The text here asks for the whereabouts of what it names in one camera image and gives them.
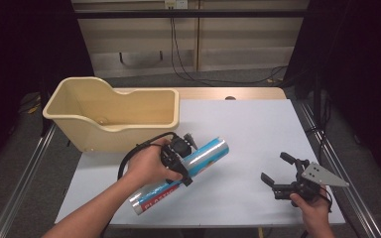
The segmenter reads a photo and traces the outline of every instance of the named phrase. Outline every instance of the forearm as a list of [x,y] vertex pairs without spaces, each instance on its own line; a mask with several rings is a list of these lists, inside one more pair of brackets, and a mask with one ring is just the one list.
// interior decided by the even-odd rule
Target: forearm
[[125,176],[64,218],[45,237],[98,237],[122,203],[141,186]]

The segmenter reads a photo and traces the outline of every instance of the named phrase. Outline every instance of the yellow plastic bin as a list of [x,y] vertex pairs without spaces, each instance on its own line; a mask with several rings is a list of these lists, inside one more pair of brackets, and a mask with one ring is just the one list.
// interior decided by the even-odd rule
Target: yellow plastic bin
[[97,77],[64,79],[43,110],[82,152],[125,152],[179,125],[171,88],[116,92]]

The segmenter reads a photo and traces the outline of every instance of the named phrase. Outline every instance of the wall socket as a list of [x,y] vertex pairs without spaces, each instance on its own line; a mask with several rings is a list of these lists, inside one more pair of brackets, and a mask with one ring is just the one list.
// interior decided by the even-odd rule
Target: wall socket
[[165,0],[166,9],[187,9],[188,0]]

